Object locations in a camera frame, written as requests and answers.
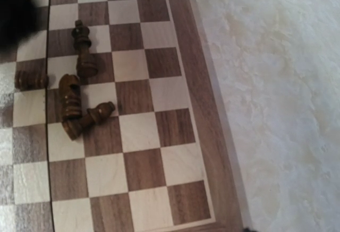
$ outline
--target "wooden chess piece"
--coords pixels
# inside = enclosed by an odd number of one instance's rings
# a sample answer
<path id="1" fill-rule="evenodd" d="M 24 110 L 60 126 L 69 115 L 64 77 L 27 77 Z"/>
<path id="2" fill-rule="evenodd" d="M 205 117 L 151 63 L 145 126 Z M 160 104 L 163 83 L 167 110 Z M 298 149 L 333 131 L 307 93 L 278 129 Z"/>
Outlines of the wooden chess piece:
<path id="1" fill-rule="evenodd" d="M 81 78 L 89 78 L 98 73 L 97 64 L 89 51 L 92 45 L 89 33 L 89 28 L 84 26 L 81 20 L 75 22 L 75 28 L 72 30 L 73 47 L 78 52 L 76 73 Z"/>
<path id="2" fill-rule="evenodd" d="M 59 99 L 62 121 L 82 116 L 80 82 L 75 75 L 64 75 L 59 81 Z"/>
<path id="3" fill-rule="evenodd" d="M 14 86 L 23 90 L 44 89 L 48 85 L 48 76 L 43 73 L 28 73 L 26 71 L 17 71 L 14 78 Z"/>
<path id="4" fill-rule="evenodd" d="M 86 128 L 106 120 L 114 110 L 112 102 L 101 103 L 96 108 L 87 109 L 87 114 L 82 118 L 64 121 L 62 124 L 70 139 L 75 140 Z"/>

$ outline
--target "marble surface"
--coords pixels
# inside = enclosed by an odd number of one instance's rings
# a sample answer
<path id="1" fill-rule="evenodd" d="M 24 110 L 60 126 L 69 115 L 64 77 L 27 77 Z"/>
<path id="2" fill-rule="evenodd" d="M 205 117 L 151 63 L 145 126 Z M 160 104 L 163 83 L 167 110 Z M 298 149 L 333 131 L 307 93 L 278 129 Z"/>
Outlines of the marble surface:
<path id="1" fill-rule="evenodd" d="M 339 231 L 340 0 L 191 2 L 230 125 L 245 225 Z"/>

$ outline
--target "fallen chess piece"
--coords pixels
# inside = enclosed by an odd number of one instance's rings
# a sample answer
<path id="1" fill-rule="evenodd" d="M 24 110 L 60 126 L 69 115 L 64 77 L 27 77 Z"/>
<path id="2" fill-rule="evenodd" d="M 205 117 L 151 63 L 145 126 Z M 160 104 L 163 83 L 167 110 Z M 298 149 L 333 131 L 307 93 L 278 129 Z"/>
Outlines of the fallen chess piece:
<path id="1" fill-rule="evenodd" d="M 98 73 L 97 64 L 89 51 L 92 45 L 89 33 L 89 28 L 85 27 L 81 20 L 75 22 L 75 28 L 72 30 L 73 47 L 78 52 L 76 73 L 81 78 L 89 78 Z"/>
<path id="2" fill-rule="evenodd" d="M 114 110 L 112 102 L 101 103 L 96 108 L 87 109 L 87 114 L 82 118 L 64 121 L 62 124 L 70 139 L 75 140 L 86 128 L 106 120 Z"/>
<path id="3" fill-rule="evenodd" d="M 82 116 L 80 82 L 75 75 L 64 75 L 59 81 L 62 121 Z"/>
<path id="4" fill-rule="evenodd" d="M 28 73 L 17 71 L 14 78 L 15 88 L 24 90 L 44 89 L 48 85 L 48 76 L 42 73 Z"/>

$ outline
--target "wooden border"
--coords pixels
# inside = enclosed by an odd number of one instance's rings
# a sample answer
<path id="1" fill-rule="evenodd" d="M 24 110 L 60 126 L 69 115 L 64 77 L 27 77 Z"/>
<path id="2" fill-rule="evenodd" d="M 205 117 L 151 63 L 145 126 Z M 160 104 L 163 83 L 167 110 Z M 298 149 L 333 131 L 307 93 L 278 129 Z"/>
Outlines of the wooden border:
<path id="1" fill-rule="evenodd" d="M 216 224 L 183 231 L 242 231 L 232 169 L 190 0 L 169 0 L 206 166 Z"/>

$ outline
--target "knight chess piece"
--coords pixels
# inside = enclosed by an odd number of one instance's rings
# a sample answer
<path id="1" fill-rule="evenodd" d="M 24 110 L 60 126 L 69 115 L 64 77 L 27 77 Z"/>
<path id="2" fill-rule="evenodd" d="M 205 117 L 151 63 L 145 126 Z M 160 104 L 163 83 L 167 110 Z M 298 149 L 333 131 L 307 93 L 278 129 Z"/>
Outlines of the knight chess piece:
<path id="1" fill-rule="evenodd" d="M 81 20 L 75 22 L 75 28 L 72 30 L 73 47 L 78 52 L 76 73 L 81 78 L 89 78 L 98 73 L 97 64 L 89 51 L 92 45 L 89 33 L 89 28 L 84 26 Z"/>
<path id="2" fill-rule="evenodd" d="M 82 118 L 64 121 L 62 124 L 70 139 L 75 140 L 86 128 L 105 121 L 114 110 L 112 102 L 101 103 L 96 108 L 87 109 L 87 114 Z"/>
<path id="3" fill-rule="evenodd" d="M 75 75 L 64 75 L 59 81 L 59 99 L 62 121 L 82 116 L 80 82 Z"/>
<path id="4" fill-rule="evenodd" d="M 48 76 L 44 73 L 17 71 L 14 78 L 15 88 L 24 90 L 44 89 L 48 85 Z"/>

